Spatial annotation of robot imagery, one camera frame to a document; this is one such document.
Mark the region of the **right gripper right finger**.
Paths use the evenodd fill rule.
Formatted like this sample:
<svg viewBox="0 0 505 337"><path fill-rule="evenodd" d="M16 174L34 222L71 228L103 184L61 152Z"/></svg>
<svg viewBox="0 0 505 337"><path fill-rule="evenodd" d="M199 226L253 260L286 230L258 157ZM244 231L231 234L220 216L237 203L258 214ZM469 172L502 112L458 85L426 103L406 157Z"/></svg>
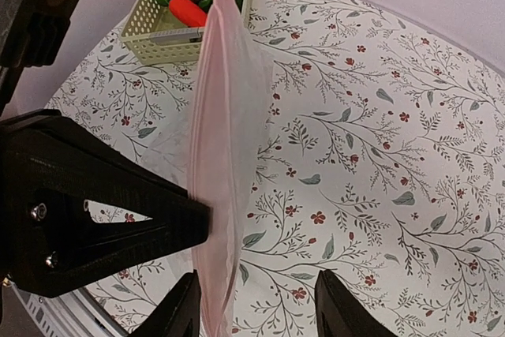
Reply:
<svg viewBox="0 0 505 337"><path fill-rule="evenodd" d="M317 277L315 307L319 337L395 337L331 270L320 271Z"/></svg>

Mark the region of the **toy carrot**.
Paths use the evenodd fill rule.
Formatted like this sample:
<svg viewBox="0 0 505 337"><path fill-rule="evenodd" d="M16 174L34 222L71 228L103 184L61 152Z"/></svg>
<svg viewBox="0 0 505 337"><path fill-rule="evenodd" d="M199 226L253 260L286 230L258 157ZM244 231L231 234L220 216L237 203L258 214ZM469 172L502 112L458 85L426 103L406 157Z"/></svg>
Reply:
<svg viewBox="0 0 505 337"><path fill-rule="evenodd" d="M189 28L200 28L206 25L207 14L191 0L170 0L169 11Z"/></svg>

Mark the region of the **clear zip top bag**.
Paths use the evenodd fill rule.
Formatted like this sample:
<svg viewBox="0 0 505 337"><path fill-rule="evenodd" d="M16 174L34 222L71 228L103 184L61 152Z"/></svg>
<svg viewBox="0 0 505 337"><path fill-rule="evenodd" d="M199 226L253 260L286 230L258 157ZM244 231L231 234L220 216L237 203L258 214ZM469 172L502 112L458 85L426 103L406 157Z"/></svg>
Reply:
<svg viewBox="0 0 505 337"><path fill-rule="evenodd" d="M195 269L206 336L232 333L234 295L257 152L267 142L272 60L253 41L235 0L213 0L200 49L191 112L171 122L143 165L211 209L206 242L169 259L174 276Z"/></svg>

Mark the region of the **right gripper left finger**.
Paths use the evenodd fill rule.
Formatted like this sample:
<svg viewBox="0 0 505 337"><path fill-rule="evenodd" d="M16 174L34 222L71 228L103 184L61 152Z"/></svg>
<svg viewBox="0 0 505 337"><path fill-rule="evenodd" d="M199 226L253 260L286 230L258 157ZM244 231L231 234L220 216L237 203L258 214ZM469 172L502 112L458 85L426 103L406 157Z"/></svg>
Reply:
<svg viewBox="0 0 505 337"><path fill-rule="evenodd" d="M197 337L201 289L197 271L185 273L136 329L137 337Z"/></svg>

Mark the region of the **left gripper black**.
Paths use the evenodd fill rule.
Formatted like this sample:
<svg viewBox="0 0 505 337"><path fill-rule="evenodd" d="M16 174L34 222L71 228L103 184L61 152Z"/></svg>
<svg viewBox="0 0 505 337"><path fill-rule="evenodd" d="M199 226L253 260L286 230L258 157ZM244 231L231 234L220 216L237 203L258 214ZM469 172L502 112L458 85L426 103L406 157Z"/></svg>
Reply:
<svg viewBox="0 0 505 337"><path fill-rule="evenodd" d="M54 298L205 242L210 209L57 110L1 124L1 274Z"/></svg>

